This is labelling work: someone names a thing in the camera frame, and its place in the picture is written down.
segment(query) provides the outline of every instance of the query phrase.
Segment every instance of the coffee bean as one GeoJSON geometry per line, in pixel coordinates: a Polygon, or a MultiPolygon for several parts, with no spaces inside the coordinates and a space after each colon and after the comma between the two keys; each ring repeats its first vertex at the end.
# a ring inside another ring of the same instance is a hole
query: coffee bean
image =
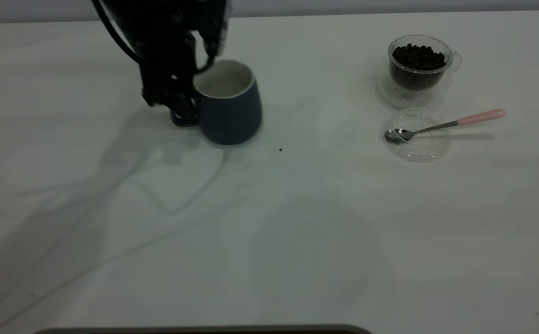
{"type": "MultiPolygon", "coordinates": [[[[437,70],[446,65],[445,55],[435,53],[432,47],[407,44],[395,48],[393,59],[401,66],[418,71],[437,70]]],[[[408,90],[423,90],[433,87],[442,78],[444,72],[439,73],[413,73],[391,63],[390,73],[394,81],[408,90]]]]}

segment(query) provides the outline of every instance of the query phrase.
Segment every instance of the white wall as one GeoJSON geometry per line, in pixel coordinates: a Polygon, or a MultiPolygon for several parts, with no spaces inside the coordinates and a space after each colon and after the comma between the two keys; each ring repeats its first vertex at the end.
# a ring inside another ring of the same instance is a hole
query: white wall
{"type": "MultiPolygon", "coordinates": [[[[233,0],[234,16],[539,9],[539,0],[233,0]]],[[[0,0],[0,22],[96,19],[90,0],[0,0]]]]}

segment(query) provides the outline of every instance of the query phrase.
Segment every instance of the glass saucer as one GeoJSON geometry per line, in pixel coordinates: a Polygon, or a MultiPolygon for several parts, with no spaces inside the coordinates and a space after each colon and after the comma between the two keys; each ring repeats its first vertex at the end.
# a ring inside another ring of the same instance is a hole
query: glass saucer
{"type": "Polygon", "coordinates": [[[443,95],[439,87],[422,91],[410,91],[397,85],[391,76],[383,78],[377,86],[377,99],[388,110],[399,112],[410,106],[438,110],[443,103],[443,95]]]}
{"type": "Polygon", "coordinates": [[[415,135],[410,141],[405,141],[397,135],[395,141],[390,141],[385,135],[388,129],[405,129],[418,131],[444,123],[424,108],[409,108],[395,114],[382,128],[381,138],[387,148],[395,155],[408,161],[427,162],[439,159],[447,153],[450,146],[450,135],[446,129],[439,129],[415,135]]]}

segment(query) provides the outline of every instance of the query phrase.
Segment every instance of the glass dish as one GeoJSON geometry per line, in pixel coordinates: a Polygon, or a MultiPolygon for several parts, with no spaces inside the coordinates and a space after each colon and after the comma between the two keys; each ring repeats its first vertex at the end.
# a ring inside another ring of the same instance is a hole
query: glass dish
{"type": "Polygon", "coordinates": [[[387,148],[399,158],[408,161],[427,162],[439,159],[447,153],[450,146],[450,135],[446,129],[439,129],[414,136],[410,141],[399,137],[399,141],[391,142],[385,131],[388,129],[405,129],[418,131],[444,123],[425,108],[409,108],[394,115],[381,130],[381,138],[387,148]]]}

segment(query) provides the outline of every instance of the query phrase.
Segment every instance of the black cable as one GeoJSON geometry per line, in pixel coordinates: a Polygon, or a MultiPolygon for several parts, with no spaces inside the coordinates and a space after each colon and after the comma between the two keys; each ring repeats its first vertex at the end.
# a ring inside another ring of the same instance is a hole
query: black cable
{"type": "MultiPolygon", "coordinates": [[[[91,2],[94,5],[94,8],[96,9],[96,12],[98,13],[98,17],[100,18],[100,21],[104,23],[104,27],[106,27],[106,31],[108,31],[108,34],[112,37],[112,39],[117,43],[117,45],[123,50],[133,61],[138,63],[139,65],[148,65],[153,67],[160,67],[154,64],[149,64],[141,57],[137,55],[133,50],[131,50],[131,47],[127,46],[125,41],[123,41],[123,38],[119,36],[118,32],[115,30],[115,28],[112,26],[112,23],[110,23],[110,20],[108,19],[108,16],[106,15],[106,12],[104,11],[104,8],[102,7],[102,4],[100,4],[100,0],[91,0],[91,2]]],[[[206,62],[205,66],[203,68],[198,68],[195,72],[192,74],[199,74],[201,72],[204,72],[205,70],[209,69],[214,64],[215,55],[209,55],[208,61],[206,62]]]]}
{"type": "Polygon", "coordinates": [[[94,4],[98,17],[100,17],[100,21],[104,23],[106,31],[108,31],[108,34],[110,34],[112,39],[115,40],[121,50],[125,51],[125,53],[136,63],[144,65],[146,62],[144,62],[135,52],[133,52],[133,50],[131,50],[130,47],[127,46],[127,44],[125,44],[125,41],[123,41],[121,36],[119,36],[115,28],[112,26],[112,23],[110,23],[110,20],[108,20],[108,16],[104,11],[104,8],[102,8],[102,4],[100,4],[100,0],[91,0],[91,2],[94,4]]]}

